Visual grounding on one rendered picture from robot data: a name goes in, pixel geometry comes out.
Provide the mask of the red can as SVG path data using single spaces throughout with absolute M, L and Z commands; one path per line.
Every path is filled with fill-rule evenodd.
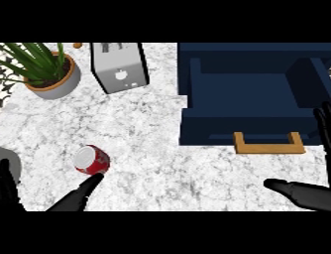
M 75 158 L 76 169 L 88 175 L 104 174 L 110 168 L 110 157 L 95 145 L 85 145 Z

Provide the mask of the navy blue drawer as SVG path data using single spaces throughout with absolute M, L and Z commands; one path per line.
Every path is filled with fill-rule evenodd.
M 297 60 L 283 73 L 204 73 L 191 60 L 190 105 L 182 110 L 181 139 L 187 146 L 287 142 L 292 132 L 306 145 L 321 143 L 314 110 L 331 99 L 331 77 L 321 59 Z

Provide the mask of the grey and terracotta plant pot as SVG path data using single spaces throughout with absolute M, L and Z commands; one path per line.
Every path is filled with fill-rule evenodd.
M 66 55 L 66 58 L 72 64 L 70 71 L 64 78 L 48 87 L 35 87 L 27 81 L 29 78 L 24 78 L 26 86 L 29 89 L 44 98 L 44 99 L 60 99 L 66 97 L 77 88 L 82 81 L 82 70 L 76 63 L 76 60 L 70 55 Z

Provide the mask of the green leafy plant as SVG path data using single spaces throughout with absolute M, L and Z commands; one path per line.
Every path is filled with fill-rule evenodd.
M 55 54 L 44 43 L 2 43 L 0 52 L 7 53 L 20 64 L 14 65 L 0 60 L 0 65 L 26 78 L 24 83 L 33 87 L 49 87 L 69 75 L 73 62 L 66 55 L 63 43 L 58 43 Z

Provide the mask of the silver toaster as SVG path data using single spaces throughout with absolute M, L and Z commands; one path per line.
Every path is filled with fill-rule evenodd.
M 107 94 L 150 84 L 141 43 L 91 43 L 91 72 Z

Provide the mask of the navy blue cabinet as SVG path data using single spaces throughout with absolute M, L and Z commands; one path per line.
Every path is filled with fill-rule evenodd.
M 255 58 L 259 61 L 275 59 L 277 64 L 258 63 L 244 72 L 284 71 L 287 62 L 299 58 L 318 58 L 331 67 L 331 43 L 179 43 L 178 44 L 178 81 L 179 94 L 190 93 L 190 60 L 234 61 L 231 67 L 238 71 L 238 61 Z

